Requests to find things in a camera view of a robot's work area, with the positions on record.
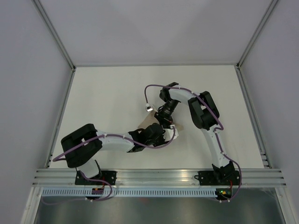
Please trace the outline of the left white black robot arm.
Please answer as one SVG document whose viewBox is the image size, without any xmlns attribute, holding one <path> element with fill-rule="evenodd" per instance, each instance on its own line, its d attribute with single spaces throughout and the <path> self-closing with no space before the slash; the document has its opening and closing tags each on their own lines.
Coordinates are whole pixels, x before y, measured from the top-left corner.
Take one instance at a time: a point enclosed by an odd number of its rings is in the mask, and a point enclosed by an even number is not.
<svg viewBox="0 0 299 224">
<path fill-rule="evenodd" d="M 94 124 L 86 124 L 61 140 L 67 166 L 84 174 L 92 185 L 100 183 L 102 179 L 100 166 L 94 158 L 100 150 L 137 153 L 146 146 L 160 147 L 167 143 L 165 130 L 158 123 L 118 136 L 97 131 Z"/>
</svg>

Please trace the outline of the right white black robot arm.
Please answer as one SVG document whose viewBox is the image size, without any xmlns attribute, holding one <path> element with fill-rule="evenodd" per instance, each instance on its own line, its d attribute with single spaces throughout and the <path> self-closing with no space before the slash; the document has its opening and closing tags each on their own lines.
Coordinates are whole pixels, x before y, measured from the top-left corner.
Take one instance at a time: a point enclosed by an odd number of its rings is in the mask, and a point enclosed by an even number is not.
<svg viewBox="0 0 299 224">
<path fill-rule="evenodd" d="M 212 156 L 214 181 L 225 184 L 235 168 L 222 145 L 219 131 L 223 130 L 223 125 L 219 121 L 220 114 L 211 94 L 207 91 L 197 94 L 180 88 L 178 83 L 173 82 L 162 87 L 159 97 L 164 101 L 164 105 L 159 107 L 155 118 L 163 127 L 172 125 L 171 116 L 178 103 L 189 107 L 192 122 L 202 131 L 208 143 Z"/>
</svg>

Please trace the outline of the beige cloth napkin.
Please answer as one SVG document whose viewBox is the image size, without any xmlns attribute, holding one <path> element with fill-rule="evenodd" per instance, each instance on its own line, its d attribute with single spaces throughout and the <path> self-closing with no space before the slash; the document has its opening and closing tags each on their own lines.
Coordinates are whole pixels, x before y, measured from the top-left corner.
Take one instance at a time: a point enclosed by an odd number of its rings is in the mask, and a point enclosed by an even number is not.
<svg viewBox="0 0 299 224">
<path fill-rule="evenodd" d="M 148 115 L 146 116 L 146 118 L 139 124 L 138 128 L 147 128 L 148 126 L 157 123 L 159 124 L 159 121 L 154 117 L 155 115 L 155 111 L 151 111 L 148 113 Z M 178 130 L 178 132 L 183 131 L 184 130 L 184 126 L 178 123 L 173 123 L 173 125 L 175 126 L 175 128 Z"/>
</svg>

